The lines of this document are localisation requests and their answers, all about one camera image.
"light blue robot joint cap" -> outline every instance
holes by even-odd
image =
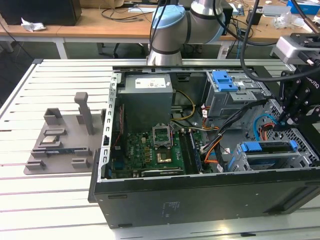
[[[153,12],[152,18],[154,18],[154,22],[152,28],[156,27],[163,9],[163,6],[159,7],[156,15],[156,11]],[[167,5],[156,29],[165,29],[178,23],[185,16],[185,14],[186,10],[183,6]]]

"gray power supply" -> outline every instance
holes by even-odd
[[[173,97],[169,74],[127,75],[118,96],[130,120],[129,132],[147,132],[157,124],[169,124]]]

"blue cable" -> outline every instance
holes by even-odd
[[[271,116],[270,114],[265,113],[265,114],[262,114],[262,115],[258,116],[253,121],[253,134],[254,134],[255,140],[257,140],[257,141],[260,141],[260,137],[259,137],[258,131],[257,131],[257,121],[262,117],[268,117],[268,118],[270,118],[272,120],[272,122],[274,122],[275,124],[278,124],[278,121],[273,116]]]
[[[238,45],[237,48],[238,48],[238,51],[236,52],[236,59],[238,59],[238,56],[239,56],[240,46]]]

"blue plastic latch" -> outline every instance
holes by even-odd
[[[244,152],[248,151],[248,149],[244,143],[242,143],[240,146],[242,148],[242,151],[244,151]]]
[[[229,164],[228,164],[228,170],[231,168],[231,166],[232,166],[232,164],[234,163],[235,160],[236,160],[235,157],[233,157],[233,158],[231,159],[231,161],[230,161]]]
[[[290,145],[295,152],[298,151],[298,144],[295,140],[290,140]]]
[[[220,92],[236,92],[238,90],[232,82],[232,77],[226,71],[213,71],[212,78]]]
[[[262,148],[257,141],[246,141],[243,143],[249,152],[259,152],[262,151]]]

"blue drive bracket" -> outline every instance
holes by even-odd
[[[213,71],[212,78],[220,92],[236,92],[238,88],[232,82],[232,77],[226,71]]]

